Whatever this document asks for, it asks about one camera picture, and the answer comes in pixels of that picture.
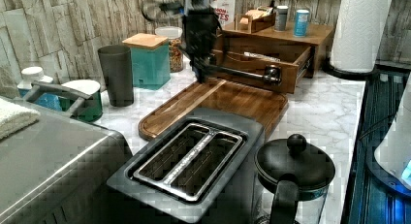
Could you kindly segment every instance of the wooden tray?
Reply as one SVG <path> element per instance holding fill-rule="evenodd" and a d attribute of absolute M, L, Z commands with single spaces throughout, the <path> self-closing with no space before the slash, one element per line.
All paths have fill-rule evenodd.
<path fill-rule="evenodd" d="M 196 107 L 250 117 L 264 125 L 266 139 L 287 108 L 285 95 L 218 79 L 194 82 L 139 123 L 139 135 L 151 140 Z"/>

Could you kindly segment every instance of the bottle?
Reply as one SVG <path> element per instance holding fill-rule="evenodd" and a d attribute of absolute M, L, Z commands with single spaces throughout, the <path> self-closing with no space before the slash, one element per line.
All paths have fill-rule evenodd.
<path fill-rule="evenodd" d="M 295 37 L 305 37 L 307 35 L 310 16 L 311 12 L 307 6 L 302 4 L 297 5 L 294 25 Z"/>
<path fill-rule="evenodd" d="M 42 81 L 46 83 L 53 83 L 53 78 L 45 76 L 43 68 L 41 67 L 28 67 L 21 71 L 23 80 L 17 85 L 18 92 L 23 97 L 32 88 L 31 83 L 33 81 Z M 43 94 L 36 101 L 36 104 L 56 111 L 61 111 L 60 102 L 58 97 L 53 94 Z"/>

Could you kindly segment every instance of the teal canister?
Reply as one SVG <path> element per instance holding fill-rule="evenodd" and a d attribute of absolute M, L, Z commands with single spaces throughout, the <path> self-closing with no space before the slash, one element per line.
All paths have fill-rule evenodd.
<path fill-rule="evenodd" d="M 167 37 L 139 33 L 123 43 L 131 49 L 133 86 L 157 90 L 170 80 Z"/>
<path fill-rule="evenodd" d="M 28 67 L 21 71 L 23 80 L 17 85 L 18 93 L 23 97 L 32 88 L 33 81 L 53 83 L 53 78 L 45 76 L 43 68 Z M 45 93 L 37 99 L 36 104 L 51 110 L 61 111 L 60 102 L 56 95 Z"/>

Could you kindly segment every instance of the robotic arm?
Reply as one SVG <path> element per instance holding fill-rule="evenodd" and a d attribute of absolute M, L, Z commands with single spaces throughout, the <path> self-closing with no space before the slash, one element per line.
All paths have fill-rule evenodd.
<path fill-rule="evenodd" d="M 216 65 L 212 49 L 217 40 L 217 29 L 222 30 L 222 27 L 209 3 L 210 0 L 184 0 L 184 6 L 182 6 L 179 1 L 175 0 L 172 3 L 155 4 L 163 13 L 175 16 L 183 14 L 183 35 L 180 49 L 190 59 L 197 81 L 204 82 L 206 76 L 220 72 L 279 85 L 281 83 L 280 69 L 273 65 L 266 67 L 263 76 Z M 148 16 L 145 11 L 142 11 L 142 14 L 147 20 L 165 22 L 164 19 Z"/>

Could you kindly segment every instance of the countertop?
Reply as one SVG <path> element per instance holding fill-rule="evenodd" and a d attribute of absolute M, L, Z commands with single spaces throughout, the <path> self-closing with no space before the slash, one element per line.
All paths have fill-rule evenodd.
<path fill-rule="evenodd" d="M 194 81 L 194 73 L 189 68 L 172 73 L 170 81 L 158 90 L 134 88 L 135 103 L 125 108 L 112 107 L 107 92 L 103 92 L 104 114 L 95 124 L 122 133 L 136 154 L 147 144 L 139 137 L 140 120 Z M 292 134 L 302 134 L 333 160 L 336 173 L 321 223 L 340 223 L 341 220 L 364 86 L 364 81 L 342 80 L 322 71 L 313 79 L 302 79 L 295 94 L 287 95 L 289 108 L 269 138 L 286 139 Z"/>

